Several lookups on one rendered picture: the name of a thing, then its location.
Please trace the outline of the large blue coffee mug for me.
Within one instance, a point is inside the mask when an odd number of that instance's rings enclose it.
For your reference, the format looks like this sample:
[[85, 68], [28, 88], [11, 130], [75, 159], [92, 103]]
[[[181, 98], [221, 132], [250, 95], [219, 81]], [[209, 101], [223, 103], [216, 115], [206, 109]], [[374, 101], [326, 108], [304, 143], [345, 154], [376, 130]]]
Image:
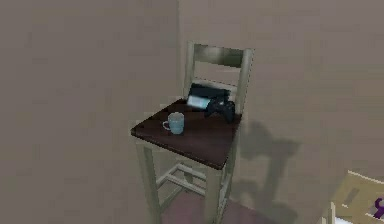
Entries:
[[180, 112], [174, 112], [168, 115], [166, 121], [162, 123], [163, 128], [172, 134], [179, 135], [184, 131], [184, 115]]

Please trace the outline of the black game console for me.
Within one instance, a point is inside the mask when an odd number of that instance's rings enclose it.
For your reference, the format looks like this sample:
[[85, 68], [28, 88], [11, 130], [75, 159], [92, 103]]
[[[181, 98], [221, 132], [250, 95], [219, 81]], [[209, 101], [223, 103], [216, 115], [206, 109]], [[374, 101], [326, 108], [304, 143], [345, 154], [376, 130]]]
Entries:
[[188, 94], [187, 104], [204, 110], [212, 99], [219, 97], [228, 100], [229, 95], [230, 91], [227, 89], [193, 83]]

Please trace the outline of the pale wooden chair dark seat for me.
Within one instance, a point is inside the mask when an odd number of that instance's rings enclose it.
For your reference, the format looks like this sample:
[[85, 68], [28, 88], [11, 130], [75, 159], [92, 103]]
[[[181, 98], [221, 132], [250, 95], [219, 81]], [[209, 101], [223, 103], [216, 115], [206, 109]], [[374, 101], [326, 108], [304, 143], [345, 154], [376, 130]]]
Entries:
[[[138, 161], [150, 224], [162, 224], [162, 213], [180, 192], [193, 192], [204, 197], [203, 224], [221, 224], [231, 191], [238, 128], [242, 120], [254, 51], [204, 45], [190, 41], [185, 57], [183, 96], [136, 124], [131, 129], [135, 138]], [[221, 65], [239, 70], [235, 85], [197, 78], [197, 62]], [[232, 123], [206, 109], [187, 104], [193, 83], [230, 91], [228, 101], [235, 103]], [[163, 128], [168, 115], [184, 115], [184, 131], [175, 135]]]

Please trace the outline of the black game controller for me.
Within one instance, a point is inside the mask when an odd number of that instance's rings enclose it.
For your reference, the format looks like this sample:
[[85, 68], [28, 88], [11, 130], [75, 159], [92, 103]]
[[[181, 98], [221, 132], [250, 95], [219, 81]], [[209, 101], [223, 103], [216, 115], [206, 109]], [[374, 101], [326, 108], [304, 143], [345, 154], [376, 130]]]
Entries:
[[212, 99], [204, 112], [205, 117], [218, 113], [224, 117], [227, 123], [232, 123], [235, 116], [235, 103], [224, 99]]

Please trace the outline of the purple curly object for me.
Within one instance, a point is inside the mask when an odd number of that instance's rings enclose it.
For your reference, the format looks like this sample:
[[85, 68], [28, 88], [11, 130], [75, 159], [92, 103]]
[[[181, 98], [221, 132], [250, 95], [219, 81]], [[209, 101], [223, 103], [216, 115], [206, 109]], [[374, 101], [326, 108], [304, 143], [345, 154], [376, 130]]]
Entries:
[[370, 208], [370, 213], [374, 218], [380, 219], [384, 215], [384, 199], [377, 198], [374, 205]]

